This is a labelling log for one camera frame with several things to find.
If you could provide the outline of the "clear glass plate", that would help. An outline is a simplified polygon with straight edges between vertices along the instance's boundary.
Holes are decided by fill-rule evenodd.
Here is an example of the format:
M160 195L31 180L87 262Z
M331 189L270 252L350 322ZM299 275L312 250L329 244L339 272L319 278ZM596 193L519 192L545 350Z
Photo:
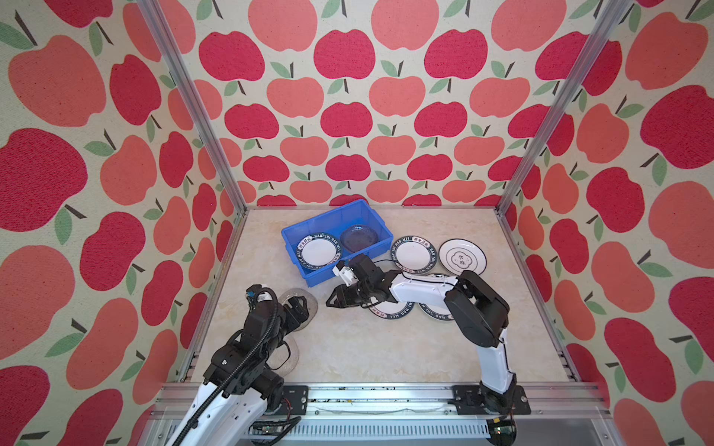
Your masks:
M288 376L299 363L299 347L293 336L287 336L273 351L268 365L278 375Z
M340 235L340 243L351 253L362 251L379 241L377 232L364 225L353 225Z
M305 329L319 310L316 297L302 288L288 289L279 297L279 302L286 310L290 333Z

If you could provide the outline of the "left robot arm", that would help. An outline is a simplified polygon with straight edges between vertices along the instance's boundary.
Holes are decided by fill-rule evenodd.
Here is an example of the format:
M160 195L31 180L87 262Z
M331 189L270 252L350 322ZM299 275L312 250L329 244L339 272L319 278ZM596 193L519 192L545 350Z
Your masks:
M284 399L284 379L269 366L269 359L289 334L310 323L317 300L302 289L278 297L261 284L247 288L245 297L244 326L213 354L169 445L236 445Z

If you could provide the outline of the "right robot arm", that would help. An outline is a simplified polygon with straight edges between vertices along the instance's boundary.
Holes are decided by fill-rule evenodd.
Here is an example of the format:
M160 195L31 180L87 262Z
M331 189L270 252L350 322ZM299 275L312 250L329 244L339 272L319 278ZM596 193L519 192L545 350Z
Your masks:
M445 308L461 334L476 345L481 365L480 393L489 414L513 407L516 374L509 367L509 304L473 271L431 277L400 269L383 271L365 255L333 268L342 280L327 299L330 308L371 308L381 303L415 303Z

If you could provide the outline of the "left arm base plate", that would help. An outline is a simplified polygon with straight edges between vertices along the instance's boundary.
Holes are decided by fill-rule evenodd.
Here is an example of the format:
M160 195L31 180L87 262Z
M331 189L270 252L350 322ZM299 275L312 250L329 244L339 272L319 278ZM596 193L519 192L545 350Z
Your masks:
M267 399L266 416L304 416L309 400L309 386L288 385L276 390Z

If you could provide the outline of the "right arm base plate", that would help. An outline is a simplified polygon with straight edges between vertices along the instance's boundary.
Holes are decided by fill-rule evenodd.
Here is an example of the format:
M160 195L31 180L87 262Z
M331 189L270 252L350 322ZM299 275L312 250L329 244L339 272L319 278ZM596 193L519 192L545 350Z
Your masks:
M459 385L452 388L449 401L460 416L529 416L532 414L524 388L512 385L505 394L499 394L486 386Z

